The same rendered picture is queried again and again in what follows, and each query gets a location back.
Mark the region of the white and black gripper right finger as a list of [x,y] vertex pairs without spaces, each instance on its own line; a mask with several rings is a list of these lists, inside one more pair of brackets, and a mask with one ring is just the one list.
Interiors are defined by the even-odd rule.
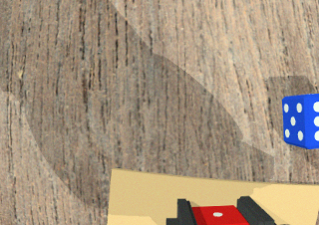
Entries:
[[250,196],[240,196],[236,208],[250,225],[277,225]]

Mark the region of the blue die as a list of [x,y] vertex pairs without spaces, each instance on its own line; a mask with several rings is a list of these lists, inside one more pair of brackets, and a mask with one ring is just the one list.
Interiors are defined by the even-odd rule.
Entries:
[[319,148],[319,94],[284,97],[282,110],[284,141]]

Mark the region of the red die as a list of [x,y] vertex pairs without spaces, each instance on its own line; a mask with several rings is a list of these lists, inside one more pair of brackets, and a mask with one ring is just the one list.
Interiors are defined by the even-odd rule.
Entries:
[[234,205],[192,209],[197,225],[250,225]]

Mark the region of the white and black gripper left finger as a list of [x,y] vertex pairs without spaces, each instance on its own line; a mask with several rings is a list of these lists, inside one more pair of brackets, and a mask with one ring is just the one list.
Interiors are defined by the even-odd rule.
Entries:
[[177,200],[177,218],[166,218],[165,225],[197,225],[190,202],[186,198]]

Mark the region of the beige square mat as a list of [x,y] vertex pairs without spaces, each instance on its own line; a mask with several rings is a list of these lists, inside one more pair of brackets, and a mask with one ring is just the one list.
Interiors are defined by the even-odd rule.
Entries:
[[107,225],[165,225],[177,218],[177,200],[191,207],[236,207],[250,196],[277,225],[315,225],[319,184],[214,179],[112,168]]

